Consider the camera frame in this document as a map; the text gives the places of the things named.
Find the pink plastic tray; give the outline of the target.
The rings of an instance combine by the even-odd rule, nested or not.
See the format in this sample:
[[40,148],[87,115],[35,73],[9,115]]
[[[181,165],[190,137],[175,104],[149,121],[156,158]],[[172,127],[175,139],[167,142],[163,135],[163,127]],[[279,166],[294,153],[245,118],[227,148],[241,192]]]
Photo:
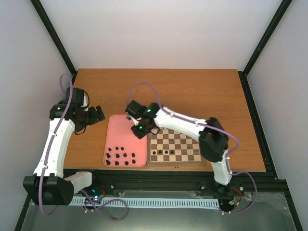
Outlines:
[[[107,167],[142,167],[147,162],[147,138],[138,139],[131,127],[134,125],[133,121],[128,120],[126,115],[112,115],[108,121],[105,149],[103,153],[103,163]],[[107,158],[106,154],[109,153],[111,158]],[[111,164],[108,166],[106,160],[109,160]]]

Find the controller board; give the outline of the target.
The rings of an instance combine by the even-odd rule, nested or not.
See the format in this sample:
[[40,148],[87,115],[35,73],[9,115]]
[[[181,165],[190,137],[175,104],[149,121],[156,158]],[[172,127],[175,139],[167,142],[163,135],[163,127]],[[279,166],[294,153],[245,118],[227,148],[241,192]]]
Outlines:
[[243,197],[243,192],[232,186],[229,193],[231,194],[231,197],[222,199],[219,203],[219,208],[224,212],[231,213],[239,206]]
[[103,185],[93,188],[87,187],[85,192],[90,196],[95,205],[100,205],[103,198],[105,197],[105,189]]

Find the wooden chessboard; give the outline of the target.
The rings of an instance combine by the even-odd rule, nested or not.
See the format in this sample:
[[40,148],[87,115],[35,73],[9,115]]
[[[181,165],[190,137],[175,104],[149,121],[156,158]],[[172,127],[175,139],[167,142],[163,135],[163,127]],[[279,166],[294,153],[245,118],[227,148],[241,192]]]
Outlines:
[[151,167],[205,166],[199,144],[193,138],[172,129],[161,128],[147,135],[147,165]]

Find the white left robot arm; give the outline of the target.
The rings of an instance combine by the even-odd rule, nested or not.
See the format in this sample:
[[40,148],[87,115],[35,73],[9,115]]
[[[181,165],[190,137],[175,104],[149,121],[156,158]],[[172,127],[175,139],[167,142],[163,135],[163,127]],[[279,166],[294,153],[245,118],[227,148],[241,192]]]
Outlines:
[[87,126],[103,121],[100,106],[85,108],[64,102],[50,110],[49,134],[42,157],[32,176],[26,176],[23,187],[36,205],[69,205],[74,194],[85,189],[96,193],[100,181],[89,171],[78,171],[64,177],[64,159],[72,134],[83,133]]

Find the right controller board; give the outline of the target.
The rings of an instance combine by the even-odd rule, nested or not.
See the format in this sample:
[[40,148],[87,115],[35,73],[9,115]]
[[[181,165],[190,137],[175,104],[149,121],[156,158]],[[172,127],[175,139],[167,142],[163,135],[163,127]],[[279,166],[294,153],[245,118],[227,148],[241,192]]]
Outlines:
[[232,186],[229,193],[231,194],[231,197],[222,199],[219,203],[219,208],[224,212],[231,213],[239,206],[243,197],[243,192]]

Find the left controller board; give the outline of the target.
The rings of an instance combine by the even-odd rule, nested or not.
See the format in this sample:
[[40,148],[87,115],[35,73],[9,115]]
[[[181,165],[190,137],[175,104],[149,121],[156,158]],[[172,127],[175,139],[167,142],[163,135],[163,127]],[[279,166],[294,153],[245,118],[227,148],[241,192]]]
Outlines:
[[105,197],[105,189],[103,185],[93,188],[87,187],[85,192],[90,196],[95,205],[100,205],[103,198]]

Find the black aluminium frame rail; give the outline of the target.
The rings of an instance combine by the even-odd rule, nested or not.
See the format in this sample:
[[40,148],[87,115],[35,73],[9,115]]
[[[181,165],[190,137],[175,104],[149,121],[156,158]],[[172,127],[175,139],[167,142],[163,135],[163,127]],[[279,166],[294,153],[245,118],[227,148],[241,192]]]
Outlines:
[[106,194],[124,191],[174,191],[194,192],[201,196],[231,198],[236,190],[243,187],[243,194],[282,193],[289,197],[290,191],[285,180],[272,174],[253,173],[234,176],[228,186],[214,181],[211,172],[146,171],[146,170],[91,170],[95,187],[103,186]]

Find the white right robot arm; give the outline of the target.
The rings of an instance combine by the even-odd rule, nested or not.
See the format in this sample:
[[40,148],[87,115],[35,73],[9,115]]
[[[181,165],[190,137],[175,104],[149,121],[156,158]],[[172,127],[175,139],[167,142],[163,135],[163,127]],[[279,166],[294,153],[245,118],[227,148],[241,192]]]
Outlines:
[[134,122],[133,134],[142,139],[156,129],[171,129],[189,136],[199,144],[201,156],[211,163],[214,180],[221,185],[231,181],[228,159],[229,136],[217,119],[192,118],[163,107],[157,103],[145,106],[131,101],[126,109],[127,119]]

